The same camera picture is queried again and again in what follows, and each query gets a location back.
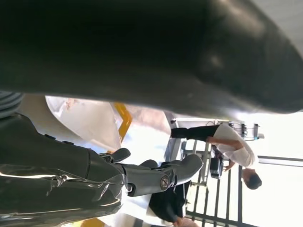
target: yellow railing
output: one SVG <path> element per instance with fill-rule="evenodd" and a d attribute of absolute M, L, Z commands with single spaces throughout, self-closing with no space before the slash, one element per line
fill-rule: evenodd
<path fill-rule="evenodd" d="M 131 125 L 132 118 L 131 114 L 126 109 L 126 106 L 122 103 L 114 103 L 115 108 L 122 119 L 121 126 L 119 128 L 119 134 L 120 135 L 120 142 L 122 142 L 124 137 L 126 135 L 129 126 Z M 107 153 L 113 153 L 114 151 L 107 151 Z"/>

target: black pants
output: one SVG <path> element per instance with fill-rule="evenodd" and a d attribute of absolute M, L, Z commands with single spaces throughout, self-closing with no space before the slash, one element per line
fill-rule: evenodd
<path fill-rule="evenodd" d="M 195 128 L 175 128 L 172 129 L 172 138 L 187 138 L 187 140 L 206 141 L 206 138 L 213 137 L 219 125 L 200 126 Z"/>

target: human arm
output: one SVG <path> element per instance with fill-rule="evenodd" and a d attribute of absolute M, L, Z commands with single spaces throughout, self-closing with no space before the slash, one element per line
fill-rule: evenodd
<path fill-rule="evenodd" d="M 243 147 L 242 145 L 242 143 L 240 143 L 238 140 L 225 140 L 225 139 L 216 139 L 214 137 L 208 137 L 206 139 L 206 142 L 212 143 L 212 144 L 218 143 L 218 144 L 227 145 L 227 146 L 233 147 L 236 150 L 239 150 L 239 149 L 241 149 Z"/>
<path fill-rule="evenodd" d="M 231 161 L 231 160 L 230 159 L 229 165 L 228 165 L 228 166 L 226 166 L 226 167 L 224 168 L 224 171 L 228 171 L 228 170 L 233 168 L 233 166 L 234 166 L 234 165 L 235 165 L 235 162 L 233 162 L 233 161 Z"/>

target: human hand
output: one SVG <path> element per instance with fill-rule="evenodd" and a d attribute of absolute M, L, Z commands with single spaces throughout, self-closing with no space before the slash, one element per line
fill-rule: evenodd
<path fill-rule="evenodd" d="M 181 227 L 182 225 L 183 218 L 178 217 L 177 221 L 174 223 L 175 227 Z"/>
<path fill-rule="evenodd" d="M 206 138 L 206 142 L 208 143 L 212 143 L 214 141 L 214 138 L 212 136 L 209 136 Z"/>
<path fill-rule="evenodd" d="M 231 166 L 224 166 L 223 169 L 224 172 L 227 172 L 228 170 L 231 169 Z"/>

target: black bag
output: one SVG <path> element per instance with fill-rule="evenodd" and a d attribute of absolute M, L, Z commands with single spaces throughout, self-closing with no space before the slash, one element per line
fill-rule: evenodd
<path fill-rule="evenodd" d="M 212 178 L 220 179 L 223 172 L 223 158 L 214 157 L 211 159 L 209 171 Z"/>

